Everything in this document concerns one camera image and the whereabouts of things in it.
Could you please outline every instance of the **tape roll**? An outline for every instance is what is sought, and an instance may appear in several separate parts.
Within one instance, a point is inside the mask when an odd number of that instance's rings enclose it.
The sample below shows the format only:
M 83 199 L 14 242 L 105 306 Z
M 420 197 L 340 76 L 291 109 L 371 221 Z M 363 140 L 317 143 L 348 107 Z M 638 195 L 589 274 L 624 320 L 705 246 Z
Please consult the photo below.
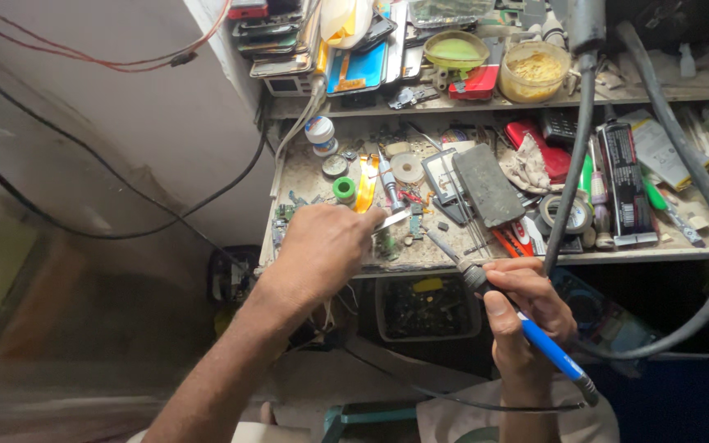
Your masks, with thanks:
M 402 152 L 394 155 L 390 159 L 390 166 L 393 169 L 392 173 L 396 180 L 405 184 L 420 184 L 425 177 L 425 171 L 420 159 L 411 152 Z
M 563 199 L 559 194 L 546 196 L 540 200 L 538 211 L 548 226 L 554 226 L 555 215 L 560 201 Z M 565 228 L 566 234 L 581 234 L 592 225 L 592 212 L 585 202 L 576 197 L 574 206 L 570 209 L 568 226 Z

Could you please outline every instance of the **white wall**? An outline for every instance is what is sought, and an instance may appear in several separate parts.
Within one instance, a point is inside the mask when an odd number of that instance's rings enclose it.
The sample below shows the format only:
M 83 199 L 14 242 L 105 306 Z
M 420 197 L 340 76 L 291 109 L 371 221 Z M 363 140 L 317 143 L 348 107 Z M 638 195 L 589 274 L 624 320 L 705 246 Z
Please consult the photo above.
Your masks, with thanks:
M 197 39 L 200 11 L 215 14 L 215 2 L 204 3 L 192 15 L 183 0 L 0 0 L 0 14 L 94 57 L 126 62 L 166 54 Z M 0 29 L 17 33 L 4 24 Z M 213 44 L 231 56 L 223 40 Z M 13 75 L 109 142 L 126 165 L 148 166 L 186 206 L 236 176 L 259 138 L 252 124 L 258 84 L 242 77 L 237 61 L 235 87 L 209 45 L 198 52 L 186 66 L 118 73 L 0 38 L 0 62 Z M 272 170 L 265 152 L 246 180 L 192 222 L 219 244 L 261 244 Z

